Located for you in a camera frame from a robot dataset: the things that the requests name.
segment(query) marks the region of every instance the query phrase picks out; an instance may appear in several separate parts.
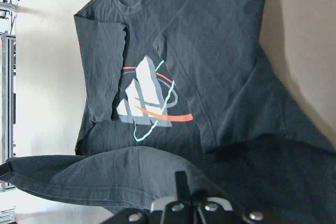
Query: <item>metal frame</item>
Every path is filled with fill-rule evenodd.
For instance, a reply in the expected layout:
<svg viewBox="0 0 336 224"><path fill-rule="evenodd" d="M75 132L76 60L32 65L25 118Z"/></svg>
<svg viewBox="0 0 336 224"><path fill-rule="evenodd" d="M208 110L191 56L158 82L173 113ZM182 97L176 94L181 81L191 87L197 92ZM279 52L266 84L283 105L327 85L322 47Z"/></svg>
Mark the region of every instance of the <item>metal frame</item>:
<svg viewBox="0 0 336 224"><path fill-rule="evenodd" d="M14 156L13 121L14 121L14 42L15 35L0 33L2 37L2 163ZM1 191L14 188L2 182Z"/></svg>

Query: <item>orange swoosh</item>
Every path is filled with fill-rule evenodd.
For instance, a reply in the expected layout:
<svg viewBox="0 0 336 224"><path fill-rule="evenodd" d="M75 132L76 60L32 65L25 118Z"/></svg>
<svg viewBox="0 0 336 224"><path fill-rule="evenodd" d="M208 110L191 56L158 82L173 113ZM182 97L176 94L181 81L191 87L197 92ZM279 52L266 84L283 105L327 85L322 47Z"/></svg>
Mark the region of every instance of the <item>orange swoosh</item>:
<svg viewBox="0 0 336 224"><path fill-rule="evenodd" d="M156 114L153 112L150 112L148 110L145 110L143 108L140 108L138 106L137 107L139 110L141 110L143 113L147 114L147 115L152 115L153 117L163 120L163 121L171 121L171 122L188 122L191 121L193 119L193 115L191 114L187 114L187 115L160 115L160 114Z"/></svg>

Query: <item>logo on shirt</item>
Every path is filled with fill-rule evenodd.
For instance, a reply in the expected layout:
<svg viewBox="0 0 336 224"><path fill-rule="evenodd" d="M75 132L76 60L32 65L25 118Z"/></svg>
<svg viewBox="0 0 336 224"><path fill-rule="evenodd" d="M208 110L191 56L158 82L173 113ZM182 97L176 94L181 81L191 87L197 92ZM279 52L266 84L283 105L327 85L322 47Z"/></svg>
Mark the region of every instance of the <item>logo on shirt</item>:
<svg viewBox="0 0 336 224"><path fill-rule="evenodd" d="M117 107L119 118L124 123L134 123L134 138L144 140L155 127L171 127L171 122L188 122L193 119L191 114L168 115L167 109L177 104L177 93L174 90L175 81L160 74L153 61L145 56L137 67L123 67L123 74L134 73L131 83L125 89L127 100L122 99ZM167 95L162 94L162 87L168 89ZM141 137L136 137L137 125L151 125L149 132Z"/></svg>

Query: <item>bolt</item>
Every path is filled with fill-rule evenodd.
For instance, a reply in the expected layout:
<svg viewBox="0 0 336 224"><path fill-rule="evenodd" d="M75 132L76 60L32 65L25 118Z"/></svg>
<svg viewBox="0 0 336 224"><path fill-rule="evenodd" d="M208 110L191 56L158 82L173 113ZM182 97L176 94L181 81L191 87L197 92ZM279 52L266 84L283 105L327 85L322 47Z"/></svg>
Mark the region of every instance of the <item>bolt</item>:
<svg viewBox="0 0 336 224"><path fill-rule="evenodd" d="M209 211L209 212L214 212L217 210L218 205L216 203L209 203L205 205L205 210Z"/></svg>
<svg viewBox="0 0 336 224"><path fill-rule="evenodd" d="M184 208L184 205L182 203L176 204L172 206L172 211L179 212L179 211L182 211L183 208Z"/></svg>
<svg viewBox="0 0 336 224"><path fill-rule="evenodd" d="M250 213L250 219L252 220L262 220L264 215L262 212L253 211Z"/></svg>
<svg viewBox="0 0 336 224"><path fill-rule="evenodd" d="M136 222L136 221L140 220L140 218L141 218L141 214L137 213L137 214L129 215L128 220L130 222Z"/></svg>

